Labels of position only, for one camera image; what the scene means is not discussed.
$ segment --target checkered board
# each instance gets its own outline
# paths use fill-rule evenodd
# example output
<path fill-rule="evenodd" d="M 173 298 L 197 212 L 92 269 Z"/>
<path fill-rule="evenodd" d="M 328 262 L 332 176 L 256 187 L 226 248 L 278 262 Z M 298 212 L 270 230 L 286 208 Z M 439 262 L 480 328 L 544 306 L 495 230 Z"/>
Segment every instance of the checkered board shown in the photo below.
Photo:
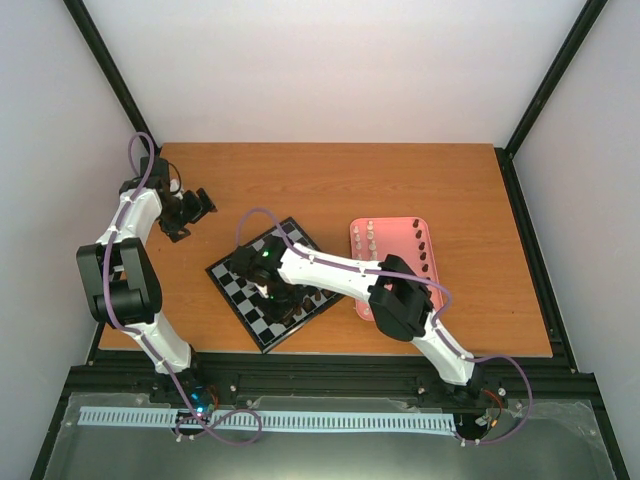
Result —
<path fill-rule="evenodd" d="M 280 225 L 292 242 L 318 250 L 317 245 L 293 218 L 287 218 Z M 271 235 L 280 237 L 280 233 L 274 227 L 254 238 L 249 245 L 259 251 L 264 246 L 264 240 Z M 293 316 L 290 325 L 285 326 L 279 323 L 269 325 L 260 308 L 254 304 L 260 294 L 254 285 L 229 271 L 230 261 L 231 254 L 208 267 L 207 273 L 262 353 L 267 353 L 286 340 L 309 320 L 342 298 L 342 295 L 334 292 L 307 287 L 308 292 L 302 304 L 302 310 L 299 315 Z"/>

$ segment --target wooden table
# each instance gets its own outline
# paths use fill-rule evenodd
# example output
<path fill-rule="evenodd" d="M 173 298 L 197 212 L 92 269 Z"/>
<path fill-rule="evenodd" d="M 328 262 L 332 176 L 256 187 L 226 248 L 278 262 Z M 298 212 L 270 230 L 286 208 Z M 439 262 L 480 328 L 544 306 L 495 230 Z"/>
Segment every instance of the wooden table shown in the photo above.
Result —
<path fill-rule="evenodd" d="M 551 348 L 491 145 L 165 144 L 190 189 L 205 187 L 219 212 L 172 244 L 154 226 L 146 248 L 163 310 L 198 351 L 258 349 L 205 268 L 234 249 L 240 217 L 264 206 L 293 216 L 319 247 L 349 256 L 357 217 L 417 216 L 429 224 L 440 281 L 454 295 L 443 322 L 476 354 L 550 356 Z M 272 225 L 255 215 L 243 240 Z M 137 348 L 106 328 L 102 349 Z M 273 352 L 417 354 L 361 320 L 345 298 Z"/>

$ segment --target black metal frame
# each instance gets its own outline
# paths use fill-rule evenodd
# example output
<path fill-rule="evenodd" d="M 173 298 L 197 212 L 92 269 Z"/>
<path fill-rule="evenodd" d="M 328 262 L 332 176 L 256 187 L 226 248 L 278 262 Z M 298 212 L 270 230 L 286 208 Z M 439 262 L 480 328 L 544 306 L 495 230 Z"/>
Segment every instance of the black metal frame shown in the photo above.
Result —
<path fill-rule="evenodd" d="M 149 133 L 82 0 L 64 2 L 134 128 Z M 586 399 L 591 402 L 615 473 L 619 479 L 626 479 L 629 474 L 596 380 L 592 374 L 576 371 L 569 339 L 513 165 L 518 149 L 606 3 L 606 0 L 586 1 L 509 143 L 505 148 L 496 149 L 496 158 L 553 352 L 552 358 L 522 358 L 519 362 L 531 381 L 536 398 Z M 153 392 L 162 391 L 153 365 L 142 352 L 100 351 L 97 345 L 101 333 L 99 328 L 87 364 L 73 367 L 69 373 L 35 465 L 33 479 L 44 476 L 62 415 L 73 392 L 147 392 L 153 395 Z M 198 357 L 205 376 L 218 385 L 221 400 L 225 403 L 240 404 L 261 395 L 303 395 L 378 396 L 402 399 L 419 406 L 434 405 L 428 395 L 418 394 L 420 386 L 429 385 L 437 378 L 433 366 L 422 357 L 212 353 L 199 354 Z M 511 398 L 526 397 L 522 381 L 510 365 L 490 364 L 487 375 L 501 378 Z M 457 411 L 453 405 L 444 408 Z"/>

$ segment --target robotic arm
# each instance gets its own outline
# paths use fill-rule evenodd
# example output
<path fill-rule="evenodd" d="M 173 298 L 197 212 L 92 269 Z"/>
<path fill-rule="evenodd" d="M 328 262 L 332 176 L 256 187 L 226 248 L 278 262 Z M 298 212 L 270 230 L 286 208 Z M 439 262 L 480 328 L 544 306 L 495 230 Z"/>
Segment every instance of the robotic arm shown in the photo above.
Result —
<path fill-rule="evenodd" d="M 473 355 L 434 320 L 431 292 L 415 281 L 393 277 L 395 273 L 414 275 L 404 260 L 388 255 L 383 262 L 360 261 L 301 244 L 292 247 L 280 237 L 271 237 L 258 252 L 238 247 L 231 259 L 234 273 L 256 284 L 268 320 L 282 321 L 295 313 L 304 293 L 292 286 L 338 292 L 369 304 L 378 329 L 395 340 L 413 343 L 444 382 L 472 386 L 475 365 L 464 358 Z"/>
<path fill-rule="evenodd" d="M 148 159 L 143 158 L 141 170 L 145 171 L 147 165 Z M 111 305 L 116 317 L 125 327 L 123 332 L 154 360 L 158 373 L 168 371 L 162 362 L 155 360 L 149 345 L 179 374 L 191 367 L 192 348 L 176 334 L 162 312 L 160 282 L 144 244 L 156 220 L 162 231 L 178 242 L 190 235 L 188 223 L 198 222 L 215 211 L 215 206 L 204 189 L 197 193 L 183 191 L 175 180 L 170 181 L 169 164 L 162 158 L 155 158 L 148 180 L 132 200 L 140 181 L 136 178 L 122 185 L 120 205 L 111 225 L 95 244 L 80 247 L 76 260 L 93 318 L 115 327 L 107 314 L 102 267 L 107 242 L 117 232 L 109 258 Z"/>

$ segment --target purple cable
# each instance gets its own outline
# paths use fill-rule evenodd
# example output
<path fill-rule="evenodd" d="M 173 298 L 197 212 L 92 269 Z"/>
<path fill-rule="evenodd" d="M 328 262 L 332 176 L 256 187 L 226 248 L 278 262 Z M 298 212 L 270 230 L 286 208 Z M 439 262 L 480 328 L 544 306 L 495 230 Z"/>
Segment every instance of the purple cable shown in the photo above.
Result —
<path fill-rule="evenodd" d="M 118 330 L 126 332 L 126 333 L 131 333 L 133 335 L 139 335 L 141 342 L 144 343 L 145 347 L 147 347 L 147 349 L 149 350 L 149 353 L 151 353 L 151 355 L 153 355 L 158 362 L 161 362 L 164 365 L 164 367 L 166 368 L 167 372 L 169 373 L 169 376 L 173 380 L 173 383 L 176 385 L 176 388 L 178 389 L 178 393 L 180 394 L 180 397 L 182 397 L 182 400 L 184 401 L 185 405 L 187 406 L 187 409 L 189 410 L 189 413 L 191 413 L 193 418 L 198 422 L 198 424 L 200 424 L 200 426 L 204 430 L 203 433 L 206 432 L 209 435 L 211 435 L 212 437 L 214 437 L 215 439 L 221 441 L 222 443 L 226 443 L 227 445 L 232 445 L 232 446 L 249 445 L 249 444 L 255 442 L 256 440 L 258 440 L 258 438 L 260 438 L 260 436 L 262 434 L 262 419 L 260 418 L 260 416 L 257 413 L 255 413 L 253 411 L 250 411 L 251 415 L 253 415 L 258 421 L 258 430 L 257 430 L 256 434 L 252 438 L 250 438 L 249 440 L 244 441 L 244 442 L 232 442 L 232 441 L 229 441 L 229 440 L 219 436 L 216 432 L 213 431 L 213 428 L 217 425 L 217 422 L 216 422 L 216 424 L 214 424 L 211 427 L 209 427 L 206 424 L 206 422 L 204 422 L 198 416 L 198 414 L 196 413 L 196 410 L 193 408 L 193 405 L 189 401 L 189 398 L 187 397 L 187 394 L 185 393 L 184 389 L 182 388 L 182 385 L 180 385 L 180 381 L 178 380 L 178 377 L 176 376 L 176 374 L 173 371 L 173 369 L 171 368 L 171 365 L 169 364 L 169 362 L 167 362 L 162 357 L 162 355 L 160 355 L 158 353 L 158 351 L 155 349 L 155 347 L 151 344 L 151 342 L 149 342 L 149 340 L 144 336 L 144 334 L 140 330 L 138 330 L 137 328 L 130 328 L 130 327 L 125 327 L 124 325 L 122 325 L 118 321 L 118 318 L 116 317 L 115 311 L 113 310 L 113 304 L 111 303 L 111 289 L 110 289 L 110 285 L 109 285 L 109 266 L 110 266 L 110 263 L 111 263 L 111 252 L 113 250 L 113 244 L 115 242 L 116 237 L 118 236 L 118 230 L 120 229 L 122 221 L 124 220 L 124 217 L 125 217 L 127 211 L 129 210 L 129 207 L 131 206 L 133 201 L 136 198 L 138 198 L 138 195 L 140 195 L 140 192 L 144 188 L 144 185 L 147 183 L 147 180 L 149 179 L 149 176 L 151 175 L 151 168 L 153 167 L 153 162 L 154 162 L 154 158 L 155 158 L 155 149 L 154 149 L 154 146 L 153 146 L 153 142 L 151 141 L 151 137 L 149 137 L 149 135 L 147 135 L 144 132 L 136 133 L 133 137 L 131 137 L 131 140 L 129 141 L 129 163 L 131 163 L 131 167 L 134 169 L 134 172 L 137 174 L 137 172 L 135 170 L 135 166 L 133 165 L 133 160 L 132 160 L 132 158 L 133 158 L 132 147 L 133 147 L 133 142 L 137 138 L 140 138 L 140 137 L 142 137 L 145 140 L 147 140 L 147 143 L 149 144 L 149 164 L 147 165 L 147 170 L 144 172 L 144 175 L 143 175 L 142 179 L 140 180 L 139 185 L 136 187 L 136 189 L 131 194 L 131 197 L 130 197 L 131 201 L 125 203 L 124 206 L 122 207 L 122 209 L 120 210 L 120 212 L 118 213 L 118 216 L 116 217 L 116 221 L 115 221 L 115 224 L 114 224 L 114 230 L 111 232 L 111 235 L 109 236 L 109 239 L 107 241 L 107 246 L 105 248 L 104 262 L 103 262 L 103 265 L 102 265 L 102 288 L 103 288 L 103 294 L 104 294 L 104 303 L 105 303 L 105 306 L 106 306 L 106 309 L 107 309 L 107 315 L 109 316 L 109 320 L 111 320 L 111 323 L 113 324 L 113 326 L 116 327 Z M 229 414 L 227 414 L 227 415 L 231 416 L 231 415 L 235 415 L 237 413 L 243 413 L 243 412 L 246 413 L 247 411 L 245 411 L 245 410 L 234 410 L 233 412 L 229 412 Z"/>
<path fill-rule="evenodd" d="M 136 174 L 136 177 L 138 175 L 140 175 L 140 172 L 138 172 L 138 169 L 136 168 L 135 163 L 133 162 L 133 142 L 135 142 L 141 135 L 134 135 L 133 137 L 131 137 L 131 140 L 129 140 L 129 145 L 127 146 L 127 155 L 129 156 L 129 165 L 131 165 L 131 170 L 133 170 L 133 173 Z M 153 162 L 153 157 L 151 156 L 151 152 L 153 151 L 153 144 L 149 143 L 149 158 L 151 158 L 151 162 Z"/>
<path fill-rule="evenodd" d="M 287 237 L 286 232 L 280 226 L 280 222 L 278 221 L 278 218 L 273 214 L 273 212 L 271 210 L 268 210 L 268 209 L 263 208 L 263 207 L 252 208 L 251 210 L 249 210 L 247 213 L 245 213 L 242 216 L 242 218 L 238 222 L 238 226 L 236 227 L 236 246 L 240 245 L 240 236 L 241 236 L 241 233 L 242 233 L 242 226 L 247 221 L 247 219 L 251 215 L 253 215 L 254 213 L 264 213 L 269 218 L 271 218 L 271 221 L 273 222 L 273 224 L 275 225 L 276 229 L 280 233 L 280 236 L 282 237 L 282 240 L 284 241 L 285 245 L 288 248 L 290 248 L 291 250 L 293 250 L 293 252 L 295 252 L 296 254 L 301 256 L 302 258 L 309 259 L 309 255 L 307 255 L 304 252 L 301 252 L 300 250 L 295 248 L 295 246 L 291 243 L 291 240 L 289 240 L 289 237 Z M 324 260 L 324 259 L 321 259 L 321 258 L 314 258 L 313 261 L 315 263 L 319 263 L 321 265 L 327 265 L 329 267 L 339 268 L 340 270 L 346 270 L 348 272 L 354 272 L 354 273 L 361 273 L 360 269 L 357 268 L 357 267 L 351 267 L 351 266 L 348 266 L 348 265 L 343 265 L 341 263 L 332 262 L 330 260 Z M 464 360 L 466 360 L 468 362 L 471 362 L 471 363 L 484 363 L 484 362 L 487 362 L 489 360 L 493 360 L 493 359 L 496 359 L 496 358 L 503 358 L 505 360 L 508 360 L 509 362 L 511 362 L 516 367 L 516 370 L 518 370 L 518 373 L 522 377 L 522 380 L 524 381 L 524 384 L 525 384 L 525 386 L 527 388 L 527 396 L 529 398 L 529 407 L 527 408 L 527 413 L 525 413 L 524 417 L 522 418 L 522 421 L 520 421 L 520 423 L 513 430 L 511 430 L 510 432 L 504 434 L 500 438 L 496 438 L 494 440 L 480 441 L 479 444 L 480 445 L 494 445 L 496 443 L 500 443 L 503 440 L 506 440 L 507 438 L 511 437 L 517 431 L 522 429 L 524 424 L 527 422 L 527 420 L 529 418 L 529 415 L 531 414 L 531 409 L 533 408 L 533 393 L 531 391 L 531 384 L 529 383 L 529 379 L 527 378 L 527 375 L 524 373 L 524 370 L 522 370 L 522 367 L 520 367 L 520 365 L 518 365 L 518 362 L 516 362 L 513 358 L 509 357 L 508 355 L 491 355 L 491 356 L 482 357 L 482 358 L 466 358 L 466 356 L 463 355 L 462 352 L 460 352 L 457 348 L 455 348 L 453 346 L 453 344 L 444 336 L 444 334 L 442 332 L 440 332 L 440 330 L 436 326 L 436 320 L 438 320 L 440 315 L 442 315 L 444 312 L 446 312 L 449 309 L 449 306 L 451 304 L 451 299 L 453 298 L 452 295 L 451 295 L 451 292 L 449 292 L 449 290 L 447 290 L 445 287 L 443 287 L 439 283 L 432 282 L 431 280 L 427 280 L 426 278 L 418 277 L 416 275 L 409 275 L 409 274 L 406 274 L 406 273 L 398 273 L 398 272 L 385 272 L 383 270 L 373 270 L 373 269 L 366 269 L 364 271 L 364 273 L 366 275 L 378 275 L 378 276 L 383 276 L 383 277 L 400 278 L 402 280 L 409 280 L 409 281 L 413 281 L 413 282 L 418 282 L 418 283 L 422 283 L 424 285 L 429 285 L 429 286 L 435 287 L 435 288 L 439 289 L 440 291 L 444 292 L 444 294 L 447 296 L 447 300 L 446 300 L 445 304 L 442 306 L 442 308 L 440 308 L 433 315 L 433 317 L 431 318 L 432 326 L 434 327 L 434 330 L 435 330 L 436 334 L 438 335 L 438 337 L 440 338 L 440 340 L 442 340 L 442 342 L 447 346 L 447 348 L 453 354 L 455 354 L 456 356 L 458 356 L 460 358 L 463 358 Z M 457 433 L 456 433 L 456 437 L 458 437 L 459 439 L 462 440 L 462 437 L 460 437 Z"/>
<path fill-rule="evenodd" d="M 209 428 L 216 428 L 218 425 L 220 425 L 222 422 L 224 422 L 227 418 L 232 417 L 233 415 L 237 415 L 238 413 L 248 413 L 249 415 L 252 415 L 254 418 L 256 418 L 258 421 L 260 421 L 260 417 L 258 416 L 258 414 L 256 412 L 254 412 L 253 410 L 248 410 L 246 408 L 240 408 L 238 410 L 233 410 L 231 412 L 227 412 L 224 415 L 222 415 L 218 420 L 216 420 L 215 422 L 213 422 Z M 174 433 L 176 434 L 176 436 L 180 435 L 180 427 L 182 425 L 184 425 L 185 423 L 187 423 L 189 420 L 193 420 L 194 417 L 185 417 L 182 420 L 180 420 L 177 424 L 176 427 L 174 428 Z M 193 439 L 195 440 L 196 438 L 199 438 L 203 435 L 206 435 L 207 432 L 199 432 L 197 434 L 195 434 L 193 436 Z"/>

